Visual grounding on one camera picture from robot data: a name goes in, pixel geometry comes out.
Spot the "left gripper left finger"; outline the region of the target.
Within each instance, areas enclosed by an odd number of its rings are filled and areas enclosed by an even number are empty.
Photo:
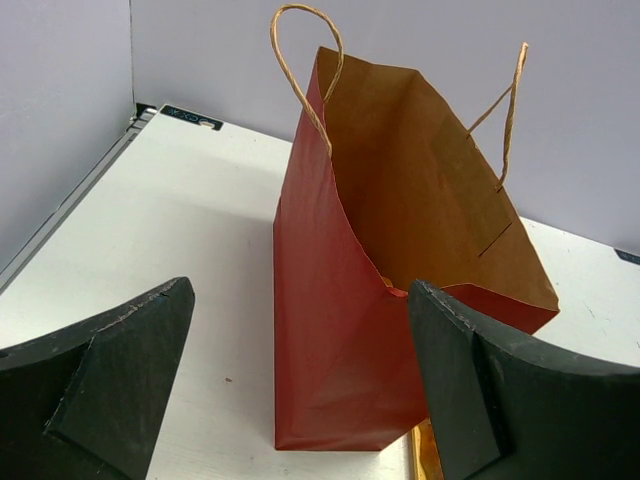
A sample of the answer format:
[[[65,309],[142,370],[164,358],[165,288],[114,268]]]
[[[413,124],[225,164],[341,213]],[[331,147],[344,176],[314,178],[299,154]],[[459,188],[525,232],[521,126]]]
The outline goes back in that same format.
[[[3,349],[2,478],[145,478],[194,305],[177,277]]]

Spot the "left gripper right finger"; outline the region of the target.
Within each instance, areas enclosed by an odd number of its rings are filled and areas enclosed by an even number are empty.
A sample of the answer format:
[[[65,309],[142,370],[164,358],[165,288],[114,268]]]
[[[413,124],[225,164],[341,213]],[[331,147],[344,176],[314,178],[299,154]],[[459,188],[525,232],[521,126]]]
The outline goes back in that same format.
[[[635,479],[639,371],[415,281],[409,324],[448,479]]]

